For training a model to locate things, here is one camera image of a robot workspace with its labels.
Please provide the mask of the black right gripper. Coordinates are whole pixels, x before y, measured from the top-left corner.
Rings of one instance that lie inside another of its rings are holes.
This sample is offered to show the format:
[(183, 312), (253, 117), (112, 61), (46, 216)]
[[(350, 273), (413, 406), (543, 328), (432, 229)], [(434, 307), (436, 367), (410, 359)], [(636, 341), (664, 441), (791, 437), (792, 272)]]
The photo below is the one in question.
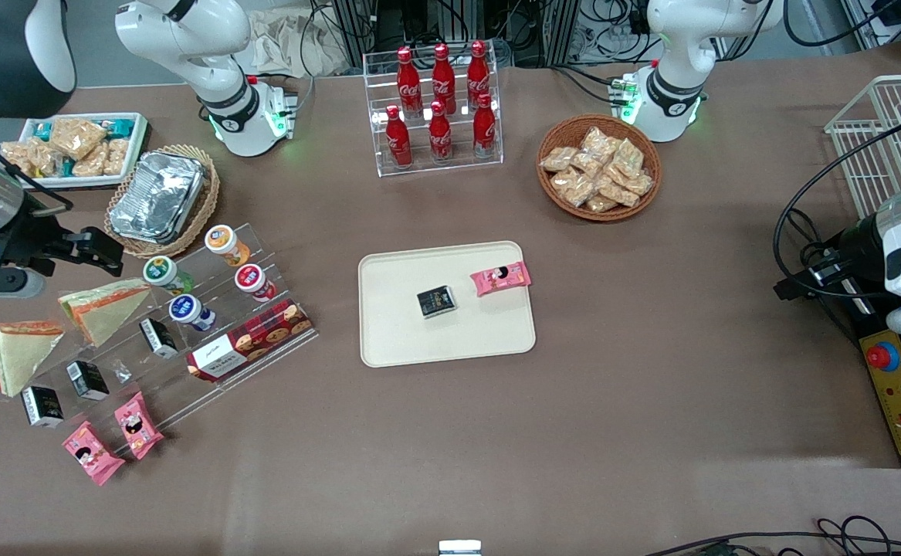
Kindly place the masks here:
[[(48, 210), (24, 208), (9, 225), (3, 239), (3, 263), (32, 266), (34, 260), (57, 259), (75, 265), (100, 268), (111, 276), (123, 272), (123, 246), (96, 226), (70, 235), (57, 215)], [(73, 256), (73, 245), (79, 254)]]

